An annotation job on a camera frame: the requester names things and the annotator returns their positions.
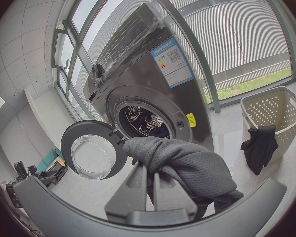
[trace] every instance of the gray fabric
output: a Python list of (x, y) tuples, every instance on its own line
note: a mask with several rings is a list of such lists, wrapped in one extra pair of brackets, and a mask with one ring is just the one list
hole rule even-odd
[(217, 213), (243, 197), (224, 160), (203, 146), (152, 136), (136, 137), (126, 141), (123, 152), (141, 161), (151, 180), (155, 172), (176, 179), (197, 205), (205, 206), (199, 208), (204, 213), (212, 202)]

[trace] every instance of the yellow sticker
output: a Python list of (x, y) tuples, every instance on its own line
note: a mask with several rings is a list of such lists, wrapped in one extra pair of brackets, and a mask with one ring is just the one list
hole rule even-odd
[(196, 126), (196, 120), (195, 120), (193, 113), (187, 114), (186, 117), (187, 117), (191, 127)]

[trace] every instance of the ceiling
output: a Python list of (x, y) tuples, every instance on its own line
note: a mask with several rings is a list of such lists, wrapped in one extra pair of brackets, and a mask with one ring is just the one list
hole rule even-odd
[(63, 4), (14, 0), (0, 20), (0, 134), (28, 104), (25, 88), (34, 99), (53, 88), (51, 45)]

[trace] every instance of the washing machine door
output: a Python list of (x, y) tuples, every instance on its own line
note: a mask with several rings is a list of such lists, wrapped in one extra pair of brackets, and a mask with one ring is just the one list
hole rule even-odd
[(61, 151), (68, 166), (90, 180), (107, 179), (125, 165), (122, 152), (125, 137), (113, 126), (97, 121), (82, 120), (64, 132)]

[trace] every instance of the basket handle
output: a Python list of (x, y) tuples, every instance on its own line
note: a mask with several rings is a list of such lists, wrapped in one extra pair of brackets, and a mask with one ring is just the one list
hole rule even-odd
[(296, 102), (291, 97), (289, 98), (289, 102), (295, 107), (296, 109)]

